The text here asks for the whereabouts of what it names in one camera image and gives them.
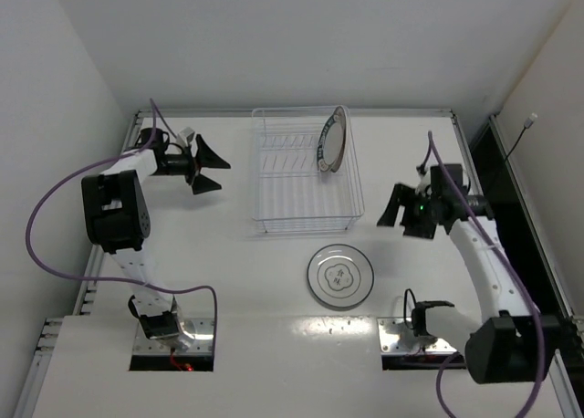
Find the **orange sunburst plate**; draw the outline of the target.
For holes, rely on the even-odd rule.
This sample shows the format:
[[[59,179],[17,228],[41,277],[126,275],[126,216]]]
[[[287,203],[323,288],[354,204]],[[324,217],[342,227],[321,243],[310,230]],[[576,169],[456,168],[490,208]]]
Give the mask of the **orange sunburst plate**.
[[[347,115],[342,106],[335,108],[333,123],[328,130],[325,143],[325,160],[330,163],[330,170],[337,172],[344,156],[347,139]]]

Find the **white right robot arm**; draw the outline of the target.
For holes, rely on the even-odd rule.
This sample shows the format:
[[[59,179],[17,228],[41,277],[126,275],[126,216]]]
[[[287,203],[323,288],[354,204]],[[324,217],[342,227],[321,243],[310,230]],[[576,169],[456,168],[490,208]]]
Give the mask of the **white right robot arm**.
[[[441,338],[459,351],[478,384],[535,382],[548,373],[561,325],[522,295],[498,243],[492,209],[464,184],[459,164],[419,165],[420,182],[394,185],[380,226],[400,225],[406,236],[433,239],[441,227],[470,275],[481,319],[445,300],[416,301],[406,325],[415,337]]]

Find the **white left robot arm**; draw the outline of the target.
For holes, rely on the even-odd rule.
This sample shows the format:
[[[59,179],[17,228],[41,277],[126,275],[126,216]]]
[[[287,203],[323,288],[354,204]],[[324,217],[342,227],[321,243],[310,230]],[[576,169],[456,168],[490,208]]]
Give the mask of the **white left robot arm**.
[[[148,128],[110,168],[81,180],[90,242],[109,254],[130,281],[129,310],[144,336],[172,350],[190,349],[196,329],[182,315],[175,296],[162,289],[147,250],[151,219],[141,185],[150,176],[182,176],[193,194],[209,193],[222,186],[201,170],[230,167],[190,128],[180,131],[174,141],[167,132]]]

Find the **white plate green rim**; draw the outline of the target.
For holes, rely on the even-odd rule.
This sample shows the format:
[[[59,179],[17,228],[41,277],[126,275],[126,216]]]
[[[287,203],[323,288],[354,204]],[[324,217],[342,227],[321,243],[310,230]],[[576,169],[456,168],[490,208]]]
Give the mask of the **white plate green rim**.
[[[370,260],[354,246],[324,246],[308,262],[308,290],[325,308],[336,311],[357,308],[369,297],[374,283]]]

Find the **dark green ring plate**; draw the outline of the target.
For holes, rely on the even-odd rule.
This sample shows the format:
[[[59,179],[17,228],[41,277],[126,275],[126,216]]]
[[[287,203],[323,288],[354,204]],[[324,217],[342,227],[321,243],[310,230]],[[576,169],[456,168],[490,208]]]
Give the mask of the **dark green ring plate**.
[[[325,122],[317,146],[317,165],[321,172],[337,172],[342,163],[347,136],[347,116],[337,106]]]

